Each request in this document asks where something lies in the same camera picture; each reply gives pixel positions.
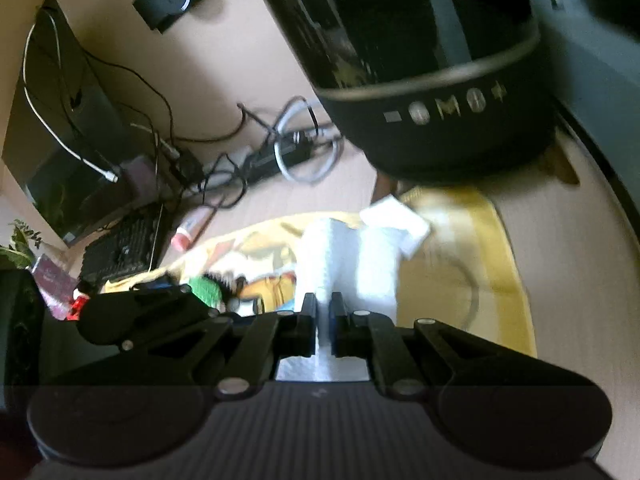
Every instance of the ribbed gray surface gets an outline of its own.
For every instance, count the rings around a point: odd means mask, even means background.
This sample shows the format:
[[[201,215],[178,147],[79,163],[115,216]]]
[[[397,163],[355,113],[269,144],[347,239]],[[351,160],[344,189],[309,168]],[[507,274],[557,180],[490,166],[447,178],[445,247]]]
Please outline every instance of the ribbed gray surface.
[[[31,479],[595,480],[587,463],[527,473],[482,464],[449,445],[424,410],[370,383],[270,383],[219,405],[193,440],[155,462],[89,470],[47,462]]]

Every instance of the coiled white cable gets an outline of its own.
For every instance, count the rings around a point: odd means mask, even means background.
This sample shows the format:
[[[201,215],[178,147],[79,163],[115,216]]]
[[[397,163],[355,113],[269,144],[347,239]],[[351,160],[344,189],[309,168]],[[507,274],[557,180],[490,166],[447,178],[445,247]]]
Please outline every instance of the coiled white cable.
[[[35,106],[33,105],[33,102],[31,101],[31,96],[29,94],[29,91],[27,90],[27,53],[29,51],[29,44],[31,43],[31,36],[33,35],[33,29],[35,27],[36,27],[35,23],[33,25],[31,25],[31,30],[29,31],[29,35],[27,36],[27,42],[24,45],[24,57],[22,58],[22,81],[24,83],[24,95],[27,98],[27,102],[28,102],[29,106],[31,107],[31,110],[36,115],[36,117],[40,120],[42,125],[47,129],[47,131],[53,136],[53,138],[57,140],[58,144],[60,146],[62,146],[62,148],[64,148],[67,152],[69,152],[77,160],[81,161],[83,164],[87,165],[92,170],[96,171],[97,173],[100,173],[104,178],[106,178],[110,182],[113,182],[113,183],[117,182],[118,181],[118,176],[115,173],[113,173],[113,171],[107,171],[107,170],[102,170],[101,168],[98,168],[98,166],[96,166],[95,164],[93,164],[90,161],[86,160],[84,157],[78,155],[74,150],[72,150],[70,147],[68,147],[62,141],[62,139],[60,139],[60,137],[58,137],[56,135],[56,133],[53,131],[52,127],[47,124],[47,121],[44,120],[44,118],[38,113],[38,111],[36,110]],[[57,36],[56,36],[56,47],[58,49],[58,59],[60,59],[60,43],[58,41],[58,37]]]
[[[287,131],[287,124],[293,117],[298,115],[300,112],[308,110],[309,107],[318,106],[320,101],[317,99],[311,101],[296,101],[294,102],[282,115],[280,120],[276,123],[274,128],[279,134],[283,134]],[[316,182],[320,182],[324,177],[326,177],[329,172],[333,169],[335,163],[338,161],[338,156],[340,155],[340,139],[334,139],[332,141],[332,152],[329,156],[329,159],[322,165],[322,168],[311,176],[297,176],[291,174],[289,168],[284,162],[282,157],[282,150],[280,148],[280,142],[276,140],[274,144],[274,152],[276,155],[276,162],[278,163],[278,167],[280,168],[280,172],[283,174],[284,178],[289,180],[290,182],[297,182],[299,184],[315,184]]]

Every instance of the yellow towel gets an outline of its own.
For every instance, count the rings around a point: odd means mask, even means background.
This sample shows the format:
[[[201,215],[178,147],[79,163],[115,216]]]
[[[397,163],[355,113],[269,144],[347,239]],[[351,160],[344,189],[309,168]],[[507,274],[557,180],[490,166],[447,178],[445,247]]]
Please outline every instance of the yellow towel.
[[[432,232],[415,256],[401,264],[398,286],[398,325],[411,326],[419,317],[433,317],[475,335],[535,356],[536,345],[529,303],[515,266],[511,247],[493,205],[473,188],[416,188],[402,197],[432,225]],[[352,227],[357,214],[323,212],[271,220],[212,238],[174,264],[107,283],[105,292],[129,290],[138,282],[165,272],[186,282],[203,272],[244,275],[253,288],[261,279],[295,268],[297,244],[304,229],[317,218],[335,218]],[[265,310],[286,303],[290,295],[269,289]]]

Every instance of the potted plant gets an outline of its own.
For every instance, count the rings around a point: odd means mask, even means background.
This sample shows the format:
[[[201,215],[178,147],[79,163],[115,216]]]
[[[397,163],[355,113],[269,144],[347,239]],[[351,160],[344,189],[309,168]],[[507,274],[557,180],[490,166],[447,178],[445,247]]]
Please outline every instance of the potted plant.
[[[42,243],[40,232],[34,232],[22,220],[14,220],[9,225],[13,226],[14,232],[8,246],[0,245],[0,256],[4,256],[16,269],[27,269],[36,262],[30,242],[39,249]]]

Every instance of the keyboard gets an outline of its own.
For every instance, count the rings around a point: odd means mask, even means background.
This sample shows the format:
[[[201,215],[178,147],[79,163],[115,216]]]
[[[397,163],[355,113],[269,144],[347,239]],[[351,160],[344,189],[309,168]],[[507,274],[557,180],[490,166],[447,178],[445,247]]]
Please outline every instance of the keyboard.
[[[153,204],[126,215],[84,250],[80,278],[96,287],[157,267],[168,213]]]

